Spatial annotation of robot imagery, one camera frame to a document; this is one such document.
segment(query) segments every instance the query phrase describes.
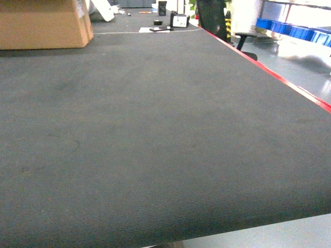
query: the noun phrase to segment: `paper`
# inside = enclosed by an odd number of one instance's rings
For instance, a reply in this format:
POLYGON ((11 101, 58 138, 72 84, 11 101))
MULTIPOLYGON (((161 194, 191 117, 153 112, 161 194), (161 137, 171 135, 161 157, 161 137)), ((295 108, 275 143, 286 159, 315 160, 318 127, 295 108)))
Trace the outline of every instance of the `paper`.
POLYGON ((153 32, 150 31, 149 29, 153 27, 141 27, 139 32, 140 33, 170 33, 170 30, 164 30, 164 31, 158 31, 158 32, 153 32))

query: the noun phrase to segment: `floor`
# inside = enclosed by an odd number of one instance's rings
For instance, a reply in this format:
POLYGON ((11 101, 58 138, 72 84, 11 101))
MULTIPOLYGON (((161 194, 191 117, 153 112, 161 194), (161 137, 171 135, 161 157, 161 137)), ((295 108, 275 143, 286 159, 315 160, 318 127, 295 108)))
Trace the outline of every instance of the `floor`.
MULTIPOLYGON (((279 42, 245 43, 259 61, 331 104, 331 54, 279 42)), ((185 248, 328 248, 331 214, 183 241, 185 248)))

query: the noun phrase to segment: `black office chair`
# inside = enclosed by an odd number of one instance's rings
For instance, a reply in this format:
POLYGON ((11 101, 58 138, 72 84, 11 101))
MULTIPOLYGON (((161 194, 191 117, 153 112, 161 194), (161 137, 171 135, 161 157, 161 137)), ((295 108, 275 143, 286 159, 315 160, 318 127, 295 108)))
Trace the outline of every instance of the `black office chair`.
MULTIPOLYGON (((197 7, 201 27, 221 40, 227 42, 227 27, 225 25, 224 16, 224 0, 197 0, 197 7)), ((242 50, 247 37, 256 37, 249 33, 235 33, 240 36, 240 41, 237 46, 239 51, 242 50)), ((254 60, 258 60, 258 56, 254 53, 243 52, 254 60)))

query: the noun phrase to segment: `white object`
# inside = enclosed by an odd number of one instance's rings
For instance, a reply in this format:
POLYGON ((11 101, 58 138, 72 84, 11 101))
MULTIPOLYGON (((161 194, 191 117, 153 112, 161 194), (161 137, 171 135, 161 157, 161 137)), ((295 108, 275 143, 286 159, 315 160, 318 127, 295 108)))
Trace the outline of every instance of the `white object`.
POLYGON ((118 7, 117 5, 113 5, 113 6, 111 6, 110 8, 111 8, 111 10, 114 12, 114 14, 118 14, 118 9, 119 9, 119 7, 118 7))
POLYGON ((106 22, 115 18, 112 6, 107 0, 91 0, 106 22))
POLYGON ((157 13, 157 9, 158 9, 158 4, 156 3, 156 4, 152 4, 152 12, 153 13, 157 13))

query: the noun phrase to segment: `gray desk mat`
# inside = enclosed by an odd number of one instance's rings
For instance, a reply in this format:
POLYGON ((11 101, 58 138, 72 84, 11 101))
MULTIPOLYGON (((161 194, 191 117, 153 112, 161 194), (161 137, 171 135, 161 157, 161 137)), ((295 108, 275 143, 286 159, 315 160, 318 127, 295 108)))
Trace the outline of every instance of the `gray desk mat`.
POLYGON ((0 74, 1 247, 143 247, 331 212, 330 113, 202 29, 1 51, 0 74))

